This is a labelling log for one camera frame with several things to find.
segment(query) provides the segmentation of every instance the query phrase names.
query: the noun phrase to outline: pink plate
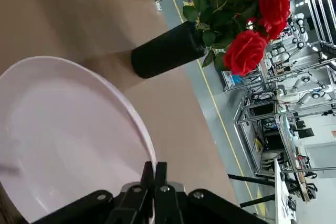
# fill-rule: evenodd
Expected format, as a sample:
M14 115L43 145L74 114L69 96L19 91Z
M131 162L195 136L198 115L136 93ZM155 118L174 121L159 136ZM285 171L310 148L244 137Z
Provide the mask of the pink plate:
M27 58L0 90L0 181L28 222L98 189L117 195L156 163L134 107L76 63Z

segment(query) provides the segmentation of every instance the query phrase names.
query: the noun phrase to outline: black vase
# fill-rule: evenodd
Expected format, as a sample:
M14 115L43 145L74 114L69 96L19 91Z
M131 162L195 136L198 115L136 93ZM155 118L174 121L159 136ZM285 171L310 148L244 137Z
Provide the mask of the black vase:
M195 24L185 22L132 51L135 73L151 78L204 56Z

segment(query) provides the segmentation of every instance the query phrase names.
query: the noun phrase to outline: white robot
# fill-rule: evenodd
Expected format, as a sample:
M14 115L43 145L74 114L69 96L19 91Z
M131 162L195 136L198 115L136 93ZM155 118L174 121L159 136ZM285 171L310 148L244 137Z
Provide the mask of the white robot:
M299 91L300 87L308 83L316 83L318 87L307 91ZM331 91L328 85L323 84L313 76L312 71L307 75L297 79L295 84L287 91L286 95L280 94L281 103L291 104L294 109L299 109L307 105L311 99L318 100L318 102L332 101L333 98L327 93Z
M303 95L303 97L297 102L296 108L301 108L305 104L307 104L311 99L319 99L319 102L322 101L332 101L333 98L326 92L324 92L322 89L315 89L310 92L307 92Z
M284 45L277 49L277 56L274 60L275 62L284 62L301 50L308 42L309 36L307 34L306 28L304 27L304 14L298 13L296 18L291 17L289 23L293 39L291 44Z
M288 93L293 94L296 93L299 87L306 85L308 82L316 83L320 86L320 89L326 89L327 85L321 83L318 79L316 79L311 72L308 72L307 76L302 76L293 85L293 87L288 91Z
M303 13L298 13L296 15L296 24L299 26L299 29L296 28L296 26L294 25L294 21L292 19L292 21L289 23L290 28L292 29L293 32L293 40L292 43L296 44L297 47L299 49L302 49L304 47L304 45L307 43L308 41L308 34L306 31L306 28L304 27L304 14Z

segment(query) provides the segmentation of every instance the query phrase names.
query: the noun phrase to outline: plate rim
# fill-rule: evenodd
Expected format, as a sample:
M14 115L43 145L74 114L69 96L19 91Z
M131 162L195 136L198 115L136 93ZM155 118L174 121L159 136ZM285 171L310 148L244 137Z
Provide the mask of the plate rim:
M25 59L22 59L22 60L20 60L16 63L14 63L13 65L11 65L8 69L6 69L0 75L0 82L2 81L3 77L6 74L8 74L8 72L10 72L13 68L17 67L18 65L21 65L21 64L23 64L27 61L39 60L39 59L62 61L64 63L73 65L73 66L79 68L80 70L85 71L86 73L91 75L93 78L96 78L98 81L100 81L119 100L119 102L122 104L122 106L126 110L127 114L130 116L131 120L133 121L134 125L137 128L138 133L140 134L141 139L144 142L144 147L146 148L148 156L149 156L150 160L152 161L153 169L155 171L155 167L156 167L156 164L157 164L155 149L154 149L154 146L153 146L153 142L150 138L149 132L148 132L144 122L142 121L140 115L138 114L138 112L136 111L136 109L134 108L132 103L125 97L125 95L123 93L121 93L121 91L119 91L117 89L117 87L115 87L111 82L109 82L107 79L105 79L103 76L99 75L98 73L96 73L96 72L94 72L90 69L87 69L87 68L83 67L82 65L80 65L76 62L73 62L71 60L65 59L65 58L60 58L60 57L55 57L55 56L33 56L33 57L27 57ZM17 208L19 213L28 222L36 221L37 219L33 219L33 218L29 218L28 216L25 216L24 213L22 213L22 211L20 211L18 209L18 207L17 207L17 205L15 205L14 201L17 201L19 199L16 198L16 197L13 197L14 196L13 194L12 194L12 196L10 196L11 193L9 193L9 191L11 191L11 190L8 190L8 186L5 186L3 183L2 183L2 185L3 185L5 193L7 194L9 199L12 201L13 205Z

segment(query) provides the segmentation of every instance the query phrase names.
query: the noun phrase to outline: blue object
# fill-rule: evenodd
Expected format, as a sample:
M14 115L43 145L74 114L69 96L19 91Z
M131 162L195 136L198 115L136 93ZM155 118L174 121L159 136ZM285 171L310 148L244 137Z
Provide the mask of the blue object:
M242 81L242 79L241 79L240 76L232 75L232 79L233 79L233 82L234 82L235 84L237 84L237 83L241 83L241 81Z

